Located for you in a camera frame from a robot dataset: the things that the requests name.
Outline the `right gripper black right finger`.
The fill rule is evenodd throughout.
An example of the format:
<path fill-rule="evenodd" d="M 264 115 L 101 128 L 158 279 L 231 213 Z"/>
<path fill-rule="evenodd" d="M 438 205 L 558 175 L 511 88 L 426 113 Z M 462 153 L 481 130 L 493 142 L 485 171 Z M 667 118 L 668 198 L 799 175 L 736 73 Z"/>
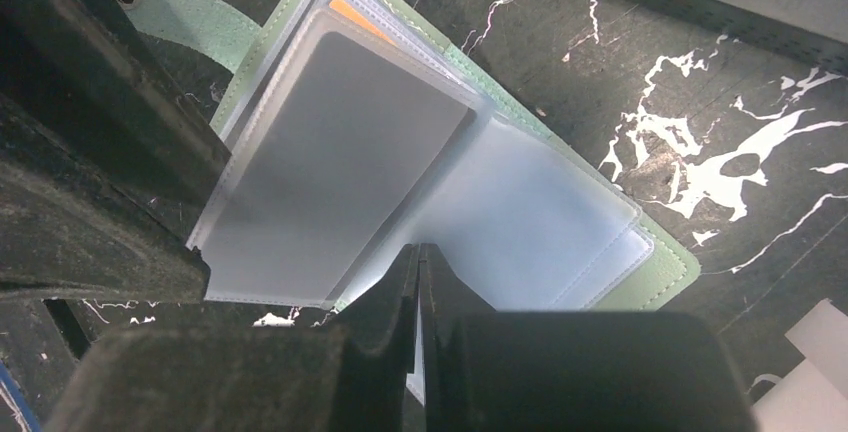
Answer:
<path fill-rule="evenodd" d="M 721 341 L 674 312 L 498 312 L 419 248 L 430 431 L 754 431 Z"/>

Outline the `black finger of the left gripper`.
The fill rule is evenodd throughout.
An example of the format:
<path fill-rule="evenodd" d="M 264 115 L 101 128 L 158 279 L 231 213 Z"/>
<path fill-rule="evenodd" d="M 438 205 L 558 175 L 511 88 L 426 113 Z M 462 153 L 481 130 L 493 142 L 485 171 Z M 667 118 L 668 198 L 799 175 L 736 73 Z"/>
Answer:
<path fill-rule="evenodd" d="M 168 0 L 1 0 L 1 295 L 193 303 L 210 268 L 155 200 L 199 211 L 229 151 L 144 43 Z"/>

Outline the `grey credit card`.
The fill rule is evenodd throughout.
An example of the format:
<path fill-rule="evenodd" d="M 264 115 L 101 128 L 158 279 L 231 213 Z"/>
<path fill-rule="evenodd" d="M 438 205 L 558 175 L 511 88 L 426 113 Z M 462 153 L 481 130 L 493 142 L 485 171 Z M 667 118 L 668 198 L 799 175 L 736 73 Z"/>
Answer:
<path fill-rule="evenodd" d="M 210 299 L 327 299 L 468 114 L 340 32 L 300 46 L 291 69 L 202 244 Z"/>

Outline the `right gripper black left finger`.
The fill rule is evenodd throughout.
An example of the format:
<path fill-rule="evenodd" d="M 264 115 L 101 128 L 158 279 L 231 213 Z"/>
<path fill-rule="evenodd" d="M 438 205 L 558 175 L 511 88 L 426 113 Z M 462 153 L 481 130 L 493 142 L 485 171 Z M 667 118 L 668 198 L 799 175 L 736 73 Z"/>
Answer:
<path fill-rule="evenodd" d="M 419 249 L 318 327 L 136 327 L 97 342 L 50 431 L 398 431 Z"/>

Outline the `green card holder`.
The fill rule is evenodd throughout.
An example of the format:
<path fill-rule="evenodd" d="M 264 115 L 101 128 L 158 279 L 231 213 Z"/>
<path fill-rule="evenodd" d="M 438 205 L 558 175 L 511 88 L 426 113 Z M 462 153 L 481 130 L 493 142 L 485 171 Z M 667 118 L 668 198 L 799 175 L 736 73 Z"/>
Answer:
<path fill-rule="evenodd" d="M 280 0 L 258 24 L 222 0 L 168 0 L 187 42 L 232 73 L 211 127 L 231 157 L 187 244 L 198 249 L 243 169 L 236 156 L 286 82 L 302 45 L 343 33 L 464 104 L 468 114 L 331 295 L 341 309 L 407 244 L 437 246 L 458 278 L 501 310 L 655 310 L 699 275 L 694 256 L 644 215 L 402 0 L 346 0 L 395 46 L 332 10 Z"/>

